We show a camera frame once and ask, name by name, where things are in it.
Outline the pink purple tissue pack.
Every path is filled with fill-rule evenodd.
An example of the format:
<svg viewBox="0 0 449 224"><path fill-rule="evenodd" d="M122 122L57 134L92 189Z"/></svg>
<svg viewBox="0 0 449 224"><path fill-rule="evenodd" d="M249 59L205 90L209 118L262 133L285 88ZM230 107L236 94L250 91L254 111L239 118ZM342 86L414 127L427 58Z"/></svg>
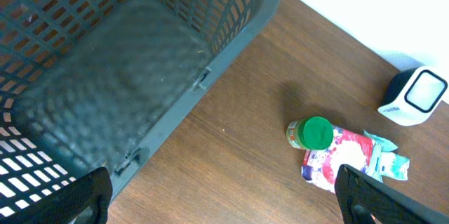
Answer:
<svg viewBox="0 0 449 224"><path fill-rule="evenodd" d="M374 136L333 127L334 138L326 150L308 150L302 164L302 177L323 190L334 193L339 168L343 164L382 181L379 162L382 147Z"/></svg>

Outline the green lid jar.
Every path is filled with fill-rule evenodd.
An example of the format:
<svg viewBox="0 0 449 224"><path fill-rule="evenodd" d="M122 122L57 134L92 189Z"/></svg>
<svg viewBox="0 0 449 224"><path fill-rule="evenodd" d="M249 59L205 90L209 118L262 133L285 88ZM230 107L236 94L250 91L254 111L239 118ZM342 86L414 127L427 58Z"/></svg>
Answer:
<svg viewBox="0 0 449 224"><path fill-rule="evenodd" d="M292 121L286 129L287 141L301 150L325 150L333 141L333 125L324 117Z"/></svg>

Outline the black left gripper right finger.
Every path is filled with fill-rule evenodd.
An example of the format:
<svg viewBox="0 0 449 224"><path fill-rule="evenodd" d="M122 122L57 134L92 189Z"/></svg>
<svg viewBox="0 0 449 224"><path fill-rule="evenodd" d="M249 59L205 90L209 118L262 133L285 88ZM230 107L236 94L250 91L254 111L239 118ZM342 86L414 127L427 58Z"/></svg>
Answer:
<svg viewBox="0 0 449 224"><path fill-rule="evenodd" d="M343 164L335 181L345 223L447 223L448 217L354 167Z"/></svg>

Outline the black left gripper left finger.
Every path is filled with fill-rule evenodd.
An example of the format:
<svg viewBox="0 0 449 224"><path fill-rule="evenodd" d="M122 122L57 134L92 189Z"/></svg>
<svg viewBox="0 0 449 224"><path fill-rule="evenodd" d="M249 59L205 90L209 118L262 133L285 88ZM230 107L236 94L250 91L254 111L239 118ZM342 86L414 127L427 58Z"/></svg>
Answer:
<svg viewBox="0 0 449 224"><path fill-rule="evenodd" d="M105 167L97 168L37 203L1 220L2 223L106 223L112 182Z"/></svg>

